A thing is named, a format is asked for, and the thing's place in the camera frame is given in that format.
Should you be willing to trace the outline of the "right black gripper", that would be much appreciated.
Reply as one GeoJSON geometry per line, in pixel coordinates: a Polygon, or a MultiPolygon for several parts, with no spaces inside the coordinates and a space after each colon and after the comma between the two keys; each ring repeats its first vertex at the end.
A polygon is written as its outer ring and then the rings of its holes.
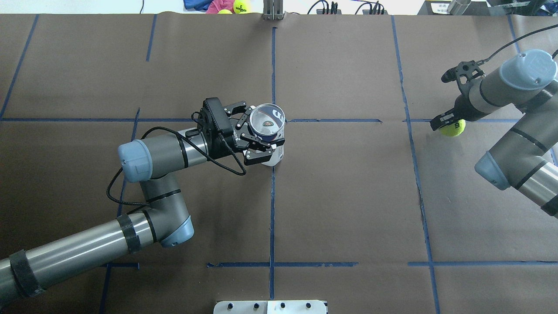
{"type": "Polygon", "coordinates": [[[481,112],[478,111],[470,102],[469,98],[459,95],[454,102],[454,109],[437,115],[430,120],[430,126],[433,131],[458,122],[460,119],[466,121],[477,121],[481,119],[481,112]]]}

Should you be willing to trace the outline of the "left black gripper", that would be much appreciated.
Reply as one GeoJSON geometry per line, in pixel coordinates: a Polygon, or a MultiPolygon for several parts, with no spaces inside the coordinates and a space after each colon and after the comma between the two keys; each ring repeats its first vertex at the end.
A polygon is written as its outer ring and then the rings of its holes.
{"type": "Polygon", "coordinates": [[[266,142],[249,133],[242,133],[240,135],[241,140],[235,137],[235,129],[241,129],[248,122],[254,109],[255,106],[247,105],[246,101],[235,102],[223,107],[232,127],[235,126],[231,137],[223,137],[223,135],[218,135],[217,138],[211,137],[207,127],[207,117],[205,115],[197,116],[198,129],[201,131],[207,146],[206,156],[208,160],[217,160],[241,152],[244,152],[243,163],[247,166],[255,164],[275,166],[283,159],[284,138],[266,142]],[[237,121],[231,119],[232,116],[239,114],[241,114],[241,117],[237,121]]]}

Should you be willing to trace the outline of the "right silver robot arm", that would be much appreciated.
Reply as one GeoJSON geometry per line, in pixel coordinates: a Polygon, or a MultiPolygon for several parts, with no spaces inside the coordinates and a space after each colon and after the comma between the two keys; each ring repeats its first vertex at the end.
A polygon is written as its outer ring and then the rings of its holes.
{"type": "Polygon", "coordinates": [[[463,61],[441,77],[460,95],[452,109],[430,120],[432,130],[475,122],[506,106],[521,114],[479,159],[476,173],[504,191],[514,188],[548,216],[557,217],[557,166],[544,156],[557,144],[557,62],[539,49],[520,52],[490,74],[480,61],[463,61]]]}

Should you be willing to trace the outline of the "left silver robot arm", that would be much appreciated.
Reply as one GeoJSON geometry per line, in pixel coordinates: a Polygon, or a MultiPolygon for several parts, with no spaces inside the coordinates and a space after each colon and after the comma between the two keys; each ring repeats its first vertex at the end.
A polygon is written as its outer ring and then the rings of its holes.
{"type": "Polygon", "coordinates": [[[194,235],[191,216],[174,173],[207,161],[243,153],[245,166],[275,165],[283,157],[286,118],[272,103],[248,106],[245,102],[222,106],[207,98],[192,114],[194,128],[175,131],[152,127],[142,138],[118,147],[124,181],[141,185],[144,201],[124,201],[111,195],[117,176],[106,187],[106,196],[119,206],[130,205],[113,221],[63,237],[35,249],[20,250],[1,261],[1,306],[34,297],[47,288],[123,255],[134,254],[159,242],[165,248],[184,243],[194,235]]]}

